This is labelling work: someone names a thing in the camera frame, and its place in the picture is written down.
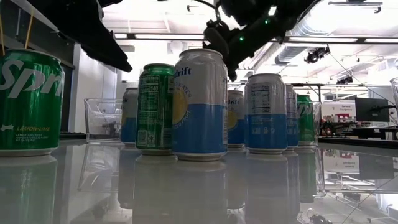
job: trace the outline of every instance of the clear plastic container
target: clear plastic container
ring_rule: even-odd
[[[393,78],[390,80],[391,82],[391,87],[392,87],[392,93],[394,94],[394,100],[396,101],[396,105],[398,105],[398,77]]]
[[[122,100],[85,99],[87,142],[120,142]]]

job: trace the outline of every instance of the drift logo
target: drift logo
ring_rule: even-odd
[[[239,104],[239,100],[228,100],[228,104],[237,105]]]
[[[20,75],[17,80],[15,80],[15,77],[11,72],[11,66],[16,66],[19,69]],[[34,91],[40,87],[42,87],[40,91],[41,93],[48,94],[56,82],[58,82],[58,86],[55,96],[61,96],[63,89],[63,80],[61,75],[51,74],[46,80],[45,75],[42,72],[28,68],[21,70],[22,66],[24,66],[24,63],[20,60],[8,60],[2,66],[2,76],[6,82],[4,84],[0,84],[0,90],[11,88],[8,98],[17,98],[21,91]],[[34,77],[32,84],[27,88],[24,88],[31,76]]]
[[[190,67],[185,67],[185,68],[181,68],[180,69],[176,69],[175,73],[174,73],[174,78],[176,77],[180,77],[183,75],[191,75],[191,68]]]

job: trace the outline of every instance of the white wall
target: white wall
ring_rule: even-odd
[[[71,100],[69,110],[69,131],[86,133],[86,98],[115,98],[116,69],[93,60],[76,44],[73,53]]]

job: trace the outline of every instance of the yellow circle logo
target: yellow circle logo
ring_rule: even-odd
[[[238,123],[238,117],[234,111],[228,110],[228,129],[234,128]]]
[[[188,103],[184,92],[176,88],[173,94],[173,124],[179,123],[188,110]]]

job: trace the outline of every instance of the computer monitor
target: computer monitor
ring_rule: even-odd
[[[374,98],[355,98],[357,121],[389,122],[388,101]]]

